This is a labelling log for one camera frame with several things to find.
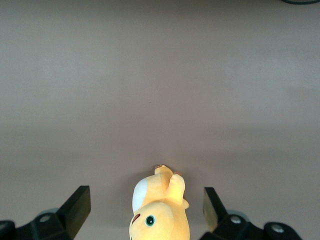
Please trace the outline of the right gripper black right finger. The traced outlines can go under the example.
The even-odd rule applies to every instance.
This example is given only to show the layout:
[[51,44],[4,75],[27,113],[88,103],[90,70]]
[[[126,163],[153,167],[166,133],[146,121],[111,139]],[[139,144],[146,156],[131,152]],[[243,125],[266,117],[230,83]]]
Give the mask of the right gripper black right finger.
[[289,225],[267,222],[263,228],[252,224],[240,213],[229,213],[213,187],[205,187],[203,214],[209,230],[202,240],[300,240]]

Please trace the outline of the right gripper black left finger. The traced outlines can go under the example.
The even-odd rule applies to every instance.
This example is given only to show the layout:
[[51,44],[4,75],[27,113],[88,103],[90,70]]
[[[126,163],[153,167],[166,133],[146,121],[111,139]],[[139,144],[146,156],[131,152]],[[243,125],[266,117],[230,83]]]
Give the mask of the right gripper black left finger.
[[23,226],[16,227],[12,220],[1,220],[0,238],[2,240],[73,240],[90,212],[90,187],[81,185],[60,208],[44,210]]

